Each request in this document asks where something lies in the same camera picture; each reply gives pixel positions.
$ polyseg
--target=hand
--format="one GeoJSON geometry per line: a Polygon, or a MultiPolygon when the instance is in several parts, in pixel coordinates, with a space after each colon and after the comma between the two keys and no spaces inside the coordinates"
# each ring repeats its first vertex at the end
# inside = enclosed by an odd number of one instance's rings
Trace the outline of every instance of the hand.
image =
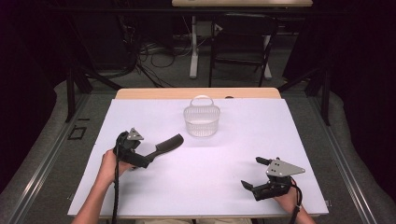
{"type": "MultiPolygon", "coordinates": [[[[133,168],[131,164],[125,161],[119,162],[119,175],[122,175],[126,170],[133,168]]],[[[99,168],[95,184],[109,186],[115,179],[114,172],[116,169],[116,155],[113,149],[109,149],[102,158],[102,164],[99,168]]]]}
{"type": "MultiPolygon", "coordinates": [[[[293,185],[297,185],[296,182],[292,179],[291,183],[293,185]]],[[[279,205],[289,214],[293,213],[294,208],[297,205],[297,189],[291,187],[287,194],[284,194],[279,197],[274,197],[275,201],[279,203],[279,205]]],[[[315,220],[312,219],[311,216],[303,208],[303,205],[300,207],[300,212],[297,213],[296,218],[297,224],[315,224],[315,220]]]]}
{"type": "Polygon", "coordinates": [[[285,210],[287,213],[291,214],[297,205],[297,189],[291,187],[287,194],[279,197],[274,197],[275,201],[285,210]]]}

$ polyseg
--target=black cable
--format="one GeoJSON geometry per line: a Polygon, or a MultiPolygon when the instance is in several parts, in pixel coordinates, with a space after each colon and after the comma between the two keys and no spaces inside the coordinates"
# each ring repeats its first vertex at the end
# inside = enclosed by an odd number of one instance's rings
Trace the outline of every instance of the black cable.
{"type": "Polygon", "coordinates": [[[297,204],[294,207],[293,213],[291,214],[290,224],[294,224],[298,213],[300,212],[301,204],[303,202],[303,193],[297,185],[292,184],[291,187],[295,188],[297,191],[297,204]]]}
{"type": "Polygon", "coordinates": [[[117,224],[117,211],[119,208],[119,145],[120,145],[121,135],[117,138],[116,142],[116,168],[114,172],[114,207],[113,207],[113,217],[111,218],[112,224],[117,224]]]}

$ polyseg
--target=white tabletop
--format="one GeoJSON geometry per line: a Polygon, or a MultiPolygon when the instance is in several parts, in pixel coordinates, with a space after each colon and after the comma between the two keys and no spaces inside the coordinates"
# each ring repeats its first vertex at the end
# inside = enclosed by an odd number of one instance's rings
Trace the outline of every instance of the white tabletop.
{"type": "MultiPolygon", "coordinates": [[[[156,144],[180,133],[181,147],[161,155],[147,168],[120,178],[119,217],[279,217],[285,212],[273,199],[256,202],[241,180],[254,186],[268,178],[267,166],[256,157],[305,168],[295,175],[311,215],[328,214],[303,144],[282,99],[214,99],[220,108],[219,130],[213,136],[189,135],[183,110],[190,100],[113,100],[98,135],[86,171],[70,206],[75,216],[86,199],[102,155],[118,135],[135,127],[144,140],[136,152],[147,155],[156,144]]],[[[114,188],[110,187],[101,217],[111,217],[114,188]]]]}
{"type": "Polygon", "coordinates": [[[311,7],[312,0],[172,0],[174,7],[311,7]]]}

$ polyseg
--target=black backdrop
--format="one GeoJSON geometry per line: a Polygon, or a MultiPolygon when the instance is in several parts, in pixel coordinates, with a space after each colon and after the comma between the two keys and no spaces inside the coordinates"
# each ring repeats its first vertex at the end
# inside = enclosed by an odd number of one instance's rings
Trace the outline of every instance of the black backdrop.
{"type": "Polygon", "coordinates": [[[283,76],[293,80],[333,56],[331,90],[344,101],[352,143],[396,202],[396,3],[316,0],[314,7],[356,14],[308,19],[283,76]]]}

